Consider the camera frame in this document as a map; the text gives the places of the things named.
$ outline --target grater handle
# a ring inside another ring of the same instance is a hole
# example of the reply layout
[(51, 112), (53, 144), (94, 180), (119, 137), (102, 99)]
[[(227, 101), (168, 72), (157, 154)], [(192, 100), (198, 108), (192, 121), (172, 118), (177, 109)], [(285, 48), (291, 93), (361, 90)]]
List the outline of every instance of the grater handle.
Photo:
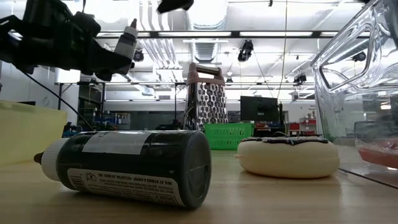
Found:
[[(214, 75), (214, 78), (200, 78), (199, 73)], [(191, 83), (214, 83), (225, 86), (223, 72), (220, 68), (211, 68), (191, 63), (189, 65), (187, 85)]]

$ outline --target bottle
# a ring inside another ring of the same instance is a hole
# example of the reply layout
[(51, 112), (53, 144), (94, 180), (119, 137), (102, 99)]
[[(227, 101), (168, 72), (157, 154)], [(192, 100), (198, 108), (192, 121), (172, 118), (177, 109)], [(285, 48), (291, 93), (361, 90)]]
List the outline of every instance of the bottle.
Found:
[(211, 178), (211, 152), (200, 131), (100, 131), (51, 144), (34, 160), (72, 190), (199, 207)]
[[(119, 55), (128, 57), (129, 59), (131, 59), (132, 62), (137, 45), (137, 36), (137, 19), (134, 19), (130, 26), (124, 28), (124, 32), (120, 36), (114, 52)], [(129, 72), (130, 68), (131, 66), (125, 66), (123, 68), (120, 68), (117, 73), (125, 75)]]

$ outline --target donut-shaped object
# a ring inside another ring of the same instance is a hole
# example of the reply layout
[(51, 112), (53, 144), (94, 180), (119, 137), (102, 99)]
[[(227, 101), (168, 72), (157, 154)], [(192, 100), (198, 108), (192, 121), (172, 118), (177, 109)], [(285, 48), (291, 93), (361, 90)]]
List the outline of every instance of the donut-shaped object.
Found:
[(247, 138), (236, 158), (243, 169), (271, 177), (318, 178), (337, 171), (337, 147), (318, 137)]

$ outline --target clear plastic container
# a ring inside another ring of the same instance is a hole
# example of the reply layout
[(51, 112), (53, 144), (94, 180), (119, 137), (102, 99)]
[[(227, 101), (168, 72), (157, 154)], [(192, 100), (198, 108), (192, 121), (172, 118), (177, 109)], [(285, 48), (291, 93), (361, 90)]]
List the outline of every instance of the clear plastic container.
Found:
[(398, 187), (398, 1), (368, 3), (311, 66), (340, 168)]

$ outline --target yellow container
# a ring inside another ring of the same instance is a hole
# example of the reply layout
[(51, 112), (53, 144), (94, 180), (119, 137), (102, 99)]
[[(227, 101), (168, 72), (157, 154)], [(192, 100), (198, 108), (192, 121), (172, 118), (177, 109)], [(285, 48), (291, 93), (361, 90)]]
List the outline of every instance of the yellow container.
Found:
[(62, 137), (67, 113), (0, 100), (0, 166), (31, 161)]

